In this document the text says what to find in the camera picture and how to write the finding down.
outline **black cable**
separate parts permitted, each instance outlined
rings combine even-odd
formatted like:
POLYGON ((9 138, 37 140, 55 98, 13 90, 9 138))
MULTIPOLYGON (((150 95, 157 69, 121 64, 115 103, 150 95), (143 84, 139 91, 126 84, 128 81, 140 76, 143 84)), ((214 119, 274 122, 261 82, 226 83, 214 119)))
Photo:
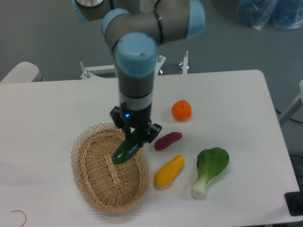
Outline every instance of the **black cable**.
POLYGON ((289 155, 289 156, 302 157, 303 158, 303 156, 301 156, 301 155, 289 155))
POLYGON ((156 10, 153 11, 157 22, 158 22, 158 29, 159 29, 159 34, 160 34, 160 44, 163 44, 164 41, 164 35, 163 35, 163 26, 162 26, 162 18, 159 16, 159 14, 156 12, 156 10))
MULTIPOLYGON (((281 114, 281 113, 282 113, 281 111, 277 110, 276 108, 275 108, 275 111, 276 111, 278 114, 281 114)), ((298 120, 296 120, 296 119, 294 119, 294 118, 289 118, 289 119, 290 119, 291 121, 293 121, 293 122, 297 122, 297 123, 303 124, 302 121, 298 121, 298 120)))
POLYGON ((109 6, 110 6, 110 10, 115 9, 113 0, 109 0, 109 6))

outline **yellow vegetable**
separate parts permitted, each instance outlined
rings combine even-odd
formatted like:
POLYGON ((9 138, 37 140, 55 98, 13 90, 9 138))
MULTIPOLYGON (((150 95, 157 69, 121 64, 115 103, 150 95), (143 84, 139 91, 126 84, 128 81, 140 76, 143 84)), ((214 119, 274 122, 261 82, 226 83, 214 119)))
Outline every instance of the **yellow vegetable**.
POLYGON ((175 156, 172 160, 162 166, 153 177, 154 184, 161 188, 171 183, 181 171, 184 165, 184 156, 175 156))

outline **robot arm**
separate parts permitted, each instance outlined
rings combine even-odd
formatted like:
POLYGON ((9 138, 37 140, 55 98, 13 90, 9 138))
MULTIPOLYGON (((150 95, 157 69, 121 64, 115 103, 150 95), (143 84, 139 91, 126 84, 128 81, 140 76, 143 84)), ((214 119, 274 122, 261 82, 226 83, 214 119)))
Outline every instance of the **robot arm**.
MULTIPOLYGON (((92 10, 102 4, 106 7, 106 3, 99 3, 92 10)), ((157 45, 199 34, 205 27, 204 8, 199 0, 157 0, 152 12, 142 14, 125 8, 109 11, 102 24, 119 78, 120 106, 110 114, 115 125, 125 132, 125 141, 112 158, 115 164, 130 159, 161 131, 161 126, 150 120, 157 45)))

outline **white table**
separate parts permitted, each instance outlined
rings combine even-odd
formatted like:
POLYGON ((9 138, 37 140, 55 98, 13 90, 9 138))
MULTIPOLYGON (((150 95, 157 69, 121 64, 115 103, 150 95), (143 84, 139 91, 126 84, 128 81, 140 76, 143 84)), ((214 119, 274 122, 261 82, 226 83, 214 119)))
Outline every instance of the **white table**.
POLYGON ((0 85, 0 226, 231 227, 300 221, 288 213, 284 193, 298 191, 263 74, 257 70, 157 77, 152 121, 184 138, 165 151, 144 151, 150 186, 141 203, 117 217, 98 213, 81 197, 71 150, 90 126, 111 122, 118 104, 116 79, 0 85), (172 105, 185 99, 192 119, 178 123, 172 105), (221 147, 230 163, 204 200, 191 197, 196 157, 221 147), (165 191, 152 185, 156 171, 177 154, 185 166, 165 191))

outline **woven basket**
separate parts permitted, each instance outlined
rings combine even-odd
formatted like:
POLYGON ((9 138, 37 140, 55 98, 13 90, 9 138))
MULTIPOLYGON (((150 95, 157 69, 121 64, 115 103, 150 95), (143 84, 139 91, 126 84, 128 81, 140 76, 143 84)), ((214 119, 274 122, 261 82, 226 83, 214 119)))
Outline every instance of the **woven basket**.
POLYGON ((127 162, 114 165, 112 155, 125 139, 114 124, 86 130, 71 152, 74 180, 85 201, 106 214, 134 207, 144 196, 149 172, 142 149, 127 162))

